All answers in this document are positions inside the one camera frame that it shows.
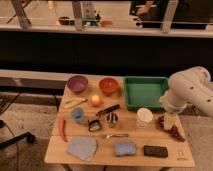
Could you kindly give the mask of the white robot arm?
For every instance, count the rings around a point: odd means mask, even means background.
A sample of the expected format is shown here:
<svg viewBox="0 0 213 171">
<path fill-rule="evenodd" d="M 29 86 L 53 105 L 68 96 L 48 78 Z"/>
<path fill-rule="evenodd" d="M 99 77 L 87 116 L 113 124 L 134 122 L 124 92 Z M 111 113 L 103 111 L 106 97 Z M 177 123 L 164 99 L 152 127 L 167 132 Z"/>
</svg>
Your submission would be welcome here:
<svg viewBox="0 0 213 171">
<path fill-rule="evenodd" d="M 209 71 L 200 66 L 172 74 L 168 79 L 168 90 L 159 98 L 165 115 L 176 117 L 190 103 L 213 118 L 213 91 L 208 87 L 210 82 Z"/>
</svg>

